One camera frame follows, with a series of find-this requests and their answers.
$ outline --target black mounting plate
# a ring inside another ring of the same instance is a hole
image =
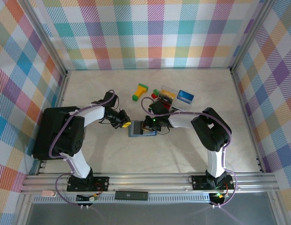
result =
[[[199,191],[199,190],[214,190],[214,188],[212,188],[210,186],[210,184],[207,183],[206,180],[206,176],[202,175],[202,176],[191,176],[191,183],[192,183],[192,189],[194,191]],[[218,190],[226,190],[226,185],[224,183],[226,183],[228,185],[228,190],[233,190],[234,189],[234,184],[230,183],[230,181],[233,181],[232,176],[227,175],[222,181],[222,185],[220,187],[218,187]]]
[[[93,177],[94,185],[90,186],[89,189],[86,189],[86,186],[79,186],[75,184],[68,184],[66,191],[68,192],[83,192],[83,191],[92,191],[92,192],[101,192],[108,191],[109,187],[109,177]]]

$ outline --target black rectangular module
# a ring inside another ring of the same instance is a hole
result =
[[[148,193],[139,191],[116,191],[116,200],[147,201]]]

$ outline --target plaid fabric backdrop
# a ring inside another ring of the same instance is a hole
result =
[[[0,0],[0,225],[9,225],[27,174],[42,111],[62,76],[16,0]]]
[[[227,67],[258,3],[31,0],[70,69]]]
[[[277,0],[237,70],[267,172],[291,216],[291,0]]]

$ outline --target toy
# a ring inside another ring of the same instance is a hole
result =
[[[157,89],[153,90],[153,94],[151,95],[153,99],[158,98],[159,91]]]
[[[138,99],[140,98],[140,96],[144,93],[147,92],[148,90],[148,86],[143,85],[142,83],[139,83],[138,87],[137,87],[137,91],[135,92],[135,94],[132,96],[132,100],[133,101],[138,101]]]

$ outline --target white floor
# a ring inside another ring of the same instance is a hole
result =
[[[259,171],[237,94],[226,69],[140,69],[73,71],[63,106],[86,106],[102,99],[114,89],[120,107],[131,120],[144,120],[140,100],[132,101],[137,85],[153,89],[166,85],[195,95],[191,110],[201,112],[212,107],[232,129],[232,144],[227,148],[226,166],[238,172]],[[171,129],[167,135],[128,137],[127,128],[114,129],[97,122],[87,127],[83,154],[94,172],[204,172],[207,150],[194,130]],[[48,161],[46,173],[69,172],[67,163]]]

